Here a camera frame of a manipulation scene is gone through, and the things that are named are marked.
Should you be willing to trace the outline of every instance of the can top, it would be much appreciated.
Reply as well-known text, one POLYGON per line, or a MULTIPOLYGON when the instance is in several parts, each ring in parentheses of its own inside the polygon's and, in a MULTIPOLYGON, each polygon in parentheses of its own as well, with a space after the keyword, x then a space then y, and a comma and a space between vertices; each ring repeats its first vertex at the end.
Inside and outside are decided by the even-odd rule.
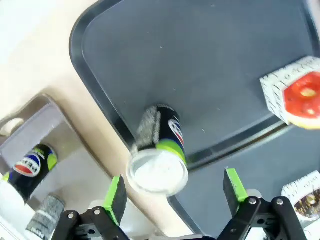
POLYGON ((163 149, 146 149, 131 157, 126 175, 136 191, 172 196, 188 181, 188 170, 176 154, 163 149))

